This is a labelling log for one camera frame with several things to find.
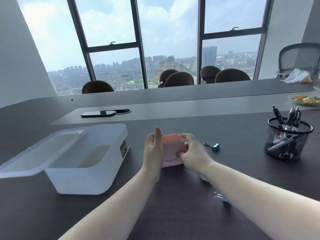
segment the chair backrest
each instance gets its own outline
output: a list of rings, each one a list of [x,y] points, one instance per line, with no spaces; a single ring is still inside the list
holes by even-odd
[[[89,81],[82,87],[82,94],[97,92],[114,92],[111,85],[105,81]]]
[[[172,74],[176,73],[176,72],[179,72],[179,71],[177,71],[176,69],[168,69],[168,70],[163,71],[163,72],[160,74],[159,82],[165,83],[165,81],[167,80],[167,78],[168,78],[169,76],[171,76]]]
[[[207,65],[201,69],[200,75],[202,80],[206,81],[207,83],[214,83],[219,72],[221,72],[221,70],[218,67]]]
[[[164,87],[178,87],[178,86],[187,86],[194,85],[195,82],[193,77],[188,72],[176,72],[168,77],[164,83]]]
[[[222,70],[216,76],[216,83],[250,81],[250,80],[251,79],[247,73],[234,68]]]
[[[320,62],[320,44],[300,43],[284,47],[279,53],[279,72],[290,72],[295,68],[317,74]]]

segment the conference table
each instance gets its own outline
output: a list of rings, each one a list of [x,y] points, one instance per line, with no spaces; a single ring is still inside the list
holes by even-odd
[[[300,107],[314,126],[295,163],[263,152],[274,104],[286,117],[295,105],[287,96],[316,93],[314,84],[279,79],[38,98],[0,109],[0,164],[62,129],[124,123],[131,148],[118,174],[100,195],[58,194],[43,171],[0,179],[0,239],[58,239],[113,195],[141,168],[145,138],[159,126],[164,134],[189,132],[214,160],[258,180],[320,200],[320,110]],[[132,109],[103,118],[86,111]],[[219,192],[184,165],[166,167],[128,239],[270,239],[235,207],[212,196]]]

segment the window pane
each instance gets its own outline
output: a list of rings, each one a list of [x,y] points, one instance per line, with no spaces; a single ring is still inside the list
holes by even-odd
[[[135,42],[130,0],[75,0],[88,47]]]
[[[197,83],[198,0],[137,0],[148,88],[167,69]]]
[[[262,26],[266,0],[205,0],[204,32]]]
[[[229,37],[202,42],[201,66],[216,66],[221,70],[235,68],[254,77],[261,35]]]
[[[57,95],[90,81],[66,0],[17,0]]]
[[[144,89],[138,48],[91,53],[90,58],[96,79],[115,91]]]

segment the black mesh pen holder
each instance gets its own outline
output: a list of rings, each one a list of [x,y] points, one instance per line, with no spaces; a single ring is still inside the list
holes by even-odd
[[[277,118],[268,120],[268,131],[263,150],[269,156],[286,161],[300,160],[300,155],[313,127],[301,121],[296,131],[286,130],[280,125]]]

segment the person's right hand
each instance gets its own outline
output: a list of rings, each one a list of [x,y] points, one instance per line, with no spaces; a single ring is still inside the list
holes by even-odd
[[[176,155],[191,171],[203,174],[213,160],[209,157],[203,145],[192,134],[184,133],[180,136],[187,140],[184,144],[185,153],[177,152]]]

